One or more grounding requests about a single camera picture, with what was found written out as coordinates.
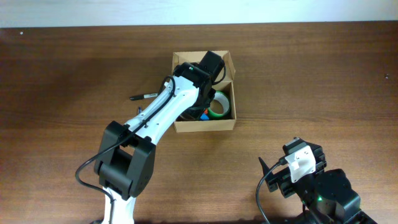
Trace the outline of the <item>brown cardboard box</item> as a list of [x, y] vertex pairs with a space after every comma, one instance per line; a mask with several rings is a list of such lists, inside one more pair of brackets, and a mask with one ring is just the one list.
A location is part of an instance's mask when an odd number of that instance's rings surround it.
[[[234, 76], [236, 73], [231, 54], [228, 50], [216, 50], [216, 54], [223, 58], [226, 65], [226, 77], [217, 84], [214, 89], [223, 92], [231, 105], [230, 112], [220, 119], [210, 119], [208, 121], [184, 121], [178, 118], [174, 122], [177, 133], [200, 132], [200, 131], [227, 131], [233, 130], [236, 124], [236, 104], [234, 94]], [[206, 54], [206, 51], [196, 52], [174, 52], [172, 68], [184, 62], [199, 62]]]

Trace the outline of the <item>green tape roll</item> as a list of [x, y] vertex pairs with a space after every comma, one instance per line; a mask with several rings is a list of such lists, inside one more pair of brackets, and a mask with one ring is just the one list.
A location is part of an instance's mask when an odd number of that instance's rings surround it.
[[210, 119], [223, 119], [231, 111], [229, 97], [222, 91], [216, 91], [213, 101], [207, 108], [207, 116]]

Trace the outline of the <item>blue plastic staple case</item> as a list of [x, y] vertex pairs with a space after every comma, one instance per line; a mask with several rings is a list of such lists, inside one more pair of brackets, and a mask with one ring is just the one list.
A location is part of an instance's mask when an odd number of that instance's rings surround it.
[[200, 116], [200, 119], [201, 119], [202, 121], [208, 121], [208, 120], [209, 120], [209, 117], [208, 117], [205, 113], [203, 113], [203, 114]]

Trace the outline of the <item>black permanent marker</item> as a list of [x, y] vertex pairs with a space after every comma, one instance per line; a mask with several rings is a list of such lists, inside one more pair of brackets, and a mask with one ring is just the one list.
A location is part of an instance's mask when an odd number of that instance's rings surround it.
[[156, 98], [158, 97], [158, 93], [146, 93], [146, 94], [141, 94], [141, 95], [134, 95], [134, 96], [130, 96], [129, 99], [131, 101], [137, 101], [137, 100], [143, 100], [143, 99], [147, 99], [147, 98]]

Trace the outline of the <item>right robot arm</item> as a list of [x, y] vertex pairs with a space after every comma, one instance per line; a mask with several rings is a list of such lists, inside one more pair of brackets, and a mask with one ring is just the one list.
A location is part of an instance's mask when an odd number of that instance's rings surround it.
[[260, 202], [263, 184], [270, 192], [279, 189], [284, 198], [298, 195], [302, 213], [287, 223], [375, 223], [361, 209], [361, 197], [352, 189], [345, 172], [325, 170], [326, 156], [320, 145], [295, 137], [282, 149], [284, 156], [271, 167], [259, 158], [263, 176], [255, 197], [265, 223], [270, 220]]

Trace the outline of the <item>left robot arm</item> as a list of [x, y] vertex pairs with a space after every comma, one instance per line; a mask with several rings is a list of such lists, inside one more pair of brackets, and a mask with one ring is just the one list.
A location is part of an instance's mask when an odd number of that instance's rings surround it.
[[94, 164], [109, 202], [103, 223], [132, 220], [135, 199], [153, 174], [157, 143], [179, 116], [200, 119], [215, 97], [213, 85], [224, 68], [222, 57], [212, 51], [198, 63], [177, 65], [146, 109], [124, 124], [108, 124]]

